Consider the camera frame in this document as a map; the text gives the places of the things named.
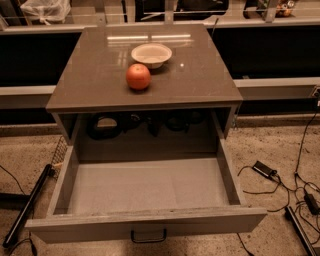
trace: gray cabinet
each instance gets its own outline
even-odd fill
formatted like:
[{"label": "gray cabinet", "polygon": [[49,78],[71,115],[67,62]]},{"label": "gray cabinet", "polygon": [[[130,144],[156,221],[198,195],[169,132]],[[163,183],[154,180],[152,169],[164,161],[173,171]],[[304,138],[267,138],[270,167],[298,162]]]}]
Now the gray cabinet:
[{"label": "gray cabinet", "polygon": [[[139,36],[174,53],[142,92],[124,79]],[[46,219],[27,229],[48,243],[253,230],[266,210],[247,206],[225,145],[241,101],[202,25],[85,29],[47,106],[69,148]],[[88,135],[97,113],[192,110],[204,120],[185,131],[162,124],[153,136],[142,122],[112,139]]]}]

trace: cable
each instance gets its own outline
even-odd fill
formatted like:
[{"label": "cable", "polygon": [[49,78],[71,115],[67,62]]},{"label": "cable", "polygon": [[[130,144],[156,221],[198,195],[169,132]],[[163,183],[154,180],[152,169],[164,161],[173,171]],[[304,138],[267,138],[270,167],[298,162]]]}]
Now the cable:
[{"label": "cable", "polygon": [[319,229],[317,229],[314,225],[311,224],[310,221],[308,221],[305,217],[302,216],[301,214],[301,208],[304,204],[300,204],[297,209],[298,209],[298,213],[301,219],[303,219],[314,231],[316,231],[318,234],[320,234]]},{"label": "cable", "polygon": [[300,148],[299,148],[299,153],[298,153],[298,160],[297,160],[297,165],[296,165],[296,169],[295,169],[295,183],[296,183],[296,187],[298,187],[298,183],[297,183],[297,177],[303,181],[304,183],[306,183],[302,178],[301,176],[299,175],[298,173],[298,169],[299,169],[299,165],[300,165],[300,159],[301,159],[301,153],[302,153],[302,147],[303,147],[303,143],[304,143],[304,138],[306,136],[306,133],[307,133],[307,129],[309,127],[309,125],[311,124],[311,122],[315,119],[316,115],[318,113],[318,110],[314,113],[314,115],[312,116],[312,118],[309,120],[309,122],[307,123],[305,129],[304,129],[304,132],[303,132],[303,135],[302,135],[302,139],[301,139],[301,143],[300,143]]},{"label": "cable", "polygon": [[252,169],[252,166],[250,166],[250,165],[243,166],[243,167],[241,168],[241,170],[238,172],[238,176],[240,176],[240,174],[242,173],[242,171],[243,171],[244,169],[246,169],[246,168]]},{"label": "cable", "polygon": [[274,174],[273,176],[277,177],[279,179],[279,183],[281,184],[281,186],[283,186],[285,189],[287,189],[288,191],[291,191],[291,192],[295,192],[297,190],[296,189],[290,189],[288,186],[286,186],[282,180],[281,180],[281,177],[278,175],[278,174]]},{"label": "cable", "polygon": [[263,192],[251,192],[251,191],[246,191],[243,190],[244,193],[246,194],[252,194],[252,195],[264,195],[264,194],[273,194],[277,191],[277,189],[280,187],[280,183],[277,184],[277,186],[274,188],[272,191],[263,191]]},{"label": "cable", "polygon": [[24,191],[23,191],[23,189],[21,188],[20,183],[19,183],[19,181],[17,180],[17,178],[14,177],[13,174],[12,174],[11,172],[9,172],[8,170],[6,170],[2,165],[0,165],[0,168],[1,168],[2,170],[4,170],[6,173],[8,173],[8,174],[16,181],[16,183],[18,184],[19,189],[21,190],[22,194],[25,195],[26,193],[24,193]]},{"label": "cable", "polygon": [[283,210],[284,208],[286,208],[287,206],[290,205],[290,191],[287,190],[287,193],[288,193],[288,201],[287,201],[287,204],[279,209],[276,209],[276,210],[267,210],[268,212],[279,212],[281,210]]},{"label": "cable", "polygon": [[303,189],[303,191],[305,191],[305,188],[304,188],[304,187],[297,187],[297,188],[296,188],[296,190],[295,190],[295,192],[294,192],[294,195],[295,195],[295,197],[296,197],[297,204],[305,203],[305,201],[300,201],[299,198],[298,198],[298,196],[297,196],[297,192],[298,192],[299,189]]},{"label": "cable", "polygon": [[24,244],[24,243],[27,243],[29,242],[30,245],[31,245],[31,251],[32,251],[32,255],[33,256],[37,256],[38,255],[38,251],[37,251],[37,248],[35,247],[32,239],[31,239],[31,233],[29,232],[29,237],[28,238],[25,238],[23,240],[21,240],[20,242],[16,243],[10,250],[8,256],[11,256],[14,251],[21,245],[21,244]]},{"label": "cable", "polygon": [[307,186],[320,193],[320,188],[313,182],[305,182],[303,189],[306,190]]},{"label": "cable", "polygon": [[219,18],[216,18],[216,21],[214,22],[213,28],[212,28],[212,32],[211,32],[211,39],[213,40],[213,33],[217,27],[217,24],[219,22]]},{"label": "cable", "polygon": [[[320,228],[319,228],[319,215],[318,215],[318,216],[317,216],[317,218],[316,218],[316,225],[317,225],[318,230],[320,230]],[[314,242],[313,242],[313,243],[311,243],[311,244],[316,244],[316,243],[318,243],[318,242],[319,242],[319,240],[320,240],[320,234],[318,235],[317,240],[316,240],[316,241],[314,241]]]},{"label": "cable", "polygon": [[238,237],[239,237],[239,240],[240,240],[240,242],[241,242],[241,244],[242,244],[243,249],[248,253],[248,255],[254,256],[254,254],[253,254],[252,252],[250,252],[250,251],[247,249],[247,247],[245,246],[244,242],[243,242],[242,239],[241,239],[240,234],[237,233],[237,235],[238,235]]}]

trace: white bowl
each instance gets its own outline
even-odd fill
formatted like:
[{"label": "white bowl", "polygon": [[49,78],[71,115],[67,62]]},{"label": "white bowl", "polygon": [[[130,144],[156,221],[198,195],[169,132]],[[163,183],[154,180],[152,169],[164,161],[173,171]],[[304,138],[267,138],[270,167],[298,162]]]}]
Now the white bowl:
[{"label": "white bowl", "polygon": [[170,59],[172,51],[163,44],[149,43],[134,48],[131,56],[135,61],[146,65],[147,68],[154,69],[161,67],[163,62]]}]

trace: open drawer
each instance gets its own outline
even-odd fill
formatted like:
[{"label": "open drawer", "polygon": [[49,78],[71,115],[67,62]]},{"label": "open drawer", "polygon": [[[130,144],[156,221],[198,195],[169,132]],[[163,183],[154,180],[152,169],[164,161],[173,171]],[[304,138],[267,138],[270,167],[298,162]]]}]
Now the open drawer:
[{"label": "open drawer", "polygon": [[246,205],[215,113],[187,132],[147,125],[113,139],[79,114],[46,219],[26,228],[47,243],[250,232],[266,215]]}]

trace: red apple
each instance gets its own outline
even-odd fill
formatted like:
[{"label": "red apple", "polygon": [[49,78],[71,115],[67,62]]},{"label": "red apple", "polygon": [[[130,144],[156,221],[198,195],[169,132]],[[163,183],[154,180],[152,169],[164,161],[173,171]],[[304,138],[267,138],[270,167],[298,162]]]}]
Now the red apple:
[{"label": "red apple", "polygon": [[151,81],[149,69],[143,64],[131,65],[126,73],[127,83],[134,90],[147,88]]}]

